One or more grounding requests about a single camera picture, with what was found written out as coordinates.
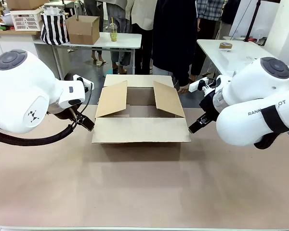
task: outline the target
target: black jacket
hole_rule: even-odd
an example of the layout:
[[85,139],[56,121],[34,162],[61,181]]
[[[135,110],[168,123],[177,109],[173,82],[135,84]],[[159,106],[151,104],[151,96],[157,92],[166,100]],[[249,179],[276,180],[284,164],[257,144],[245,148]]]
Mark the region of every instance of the black jacket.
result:
[[180,86],[188,84],[196,35],[195,0],[158,0],[153,28],[153,65],[173,72]]
[[222,14],[222,22],[231,24],[234,22],[237,10],[239,8],[241,0],[229,0],[224,9]]

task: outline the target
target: striped bag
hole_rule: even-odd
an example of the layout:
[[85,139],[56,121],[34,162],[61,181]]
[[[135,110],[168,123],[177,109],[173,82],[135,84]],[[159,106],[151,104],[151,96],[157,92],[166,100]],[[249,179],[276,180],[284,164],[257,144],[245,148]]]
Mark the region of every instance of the striped bag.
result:
[[66,29],[66,16],[60,14],[58,16],[45,15],[41,13],[43,26],[40,39],[49,45],[61,45],[69,42]]

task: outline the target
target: person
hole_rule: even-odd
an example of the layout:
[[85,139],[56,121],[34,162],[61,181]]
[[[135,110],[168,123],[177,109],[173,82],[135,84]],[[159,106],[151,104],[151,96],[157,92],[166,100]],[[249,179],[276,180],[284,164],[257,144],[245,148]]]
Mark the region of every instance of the person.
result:
[[[229,0],[225,4],[225,6],[223,8],[223,14],[222,14],[222,19],[221,19],[220,29],[219,29],[218,35],[216,37],[217,40],[223,40],[224,36],[229,35],[240,3],[241,3],[241,0]],[[210,62],[210,65],[209,65],[207,72],[204,73],[202,76],[206,77],[208,75],[214,74],[215,71],[216,71],[215,65],[212,62]]]
[[153,25],[153,74],[173,76],[179,83],[179,93],[189,89],[188,71],[196,35],[195,0],[158,0]]
[[153,21],[158,0],[128,0],[126,18],[132,23],[132,33],[141,34],[141,48],[135,53],[135,73],[137,75],[150,74],[152,56]]
[[[213,39],[216,22],[220,20],[224,0],[197,0],[197,39]],[[191,68],[190,80],[195,82],[200,75],[206,55],[201,47],[196,44],[194,61]]]
[[[85,9],[88,16],[97,16],[100,17],[100,32],[103,32],[104,28],[104,8],[103,3],[97,2],[96,0],[84,0]],[[106,61],[102,58],[102,51],[97,51],[98,60],[102,63],[106,63]],[[92,50],[92,55],[94,61],[97,61],[95,57],[95,50]]]
[[[127,0],[99,0],[101,2],[106,2],[108,21],[118,27],[118,33],[130,33],[131,32],[131,21],[126,19],[125,8],[127,5]],[[128,66],[131,62],[130,52],[111,52],[112,69],[118,70],[121,75],[127,74],[127,70],[124,66]]]

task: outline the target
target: table leg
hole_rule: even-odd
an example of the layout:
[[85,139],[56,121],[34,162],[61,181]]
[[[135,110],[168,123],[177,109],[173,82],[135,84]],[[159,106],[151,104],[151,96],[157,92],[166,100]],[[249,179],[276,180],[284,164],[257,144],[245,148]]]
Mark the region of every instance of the table leg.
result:
[[52,49],[53,49],[54,59],[56,60],[57,69],[58,69],[58,72],[59,72],[59,78],[60,78],[60,80],[64,80],[64,75],[63,75],[62,67],[61,67],[61,64],[60,64],[58,50],[57,50],[56,46],[54,46],[54,45],[52,45]]
[[135,54],[136,54],[136,49],[133,49],[132,51],[133,54],[133,75],[135,75]]

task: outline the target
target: white basket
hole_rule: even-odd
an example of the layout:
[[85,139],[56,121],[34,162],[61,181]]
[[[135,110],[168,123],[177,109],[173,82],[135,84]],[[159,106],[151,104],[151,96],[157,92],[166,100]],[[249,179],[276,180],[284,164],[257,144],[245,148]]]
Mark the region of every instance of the white basket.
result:
[[10,11],[17,31],[41,31],[42,18],[40,13],[44,7],[39,7],[33,11]]

